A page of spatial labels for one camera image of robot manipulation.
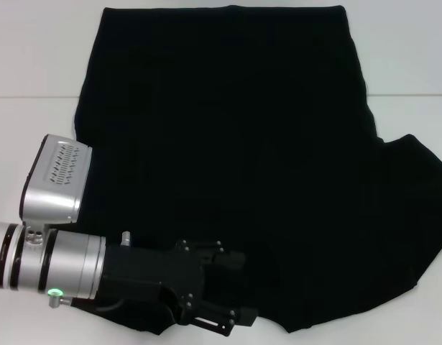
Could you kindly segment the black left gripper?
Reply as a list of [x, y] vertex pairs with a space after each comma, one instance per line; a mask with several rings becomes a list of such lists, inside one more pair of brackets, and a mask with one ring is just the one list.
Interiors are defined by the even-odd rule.
[[98, 294], [143, 303], [163, 303], [174, 316], [201, 328], [250, 327], [259, 311], [245, 306], [228, 307], [203, 300], [203, 266], [241, 269], [242, 252], [228, 250], [221, 241], [176, 242], [159, 252], [125, 246], [108, 246]]

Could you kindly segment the black shirt with FREE print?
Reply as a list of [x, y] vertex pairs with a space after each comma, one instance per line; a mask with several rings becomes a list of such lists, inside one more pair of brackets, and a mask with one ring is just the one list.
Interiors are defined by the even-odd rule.
[[104, 9], [75, 113], [77, 229], [220, 241], [206, 297], [293, 332], [413, 289], [442, 250], [442, 162], [377, 135], [346, 11]]

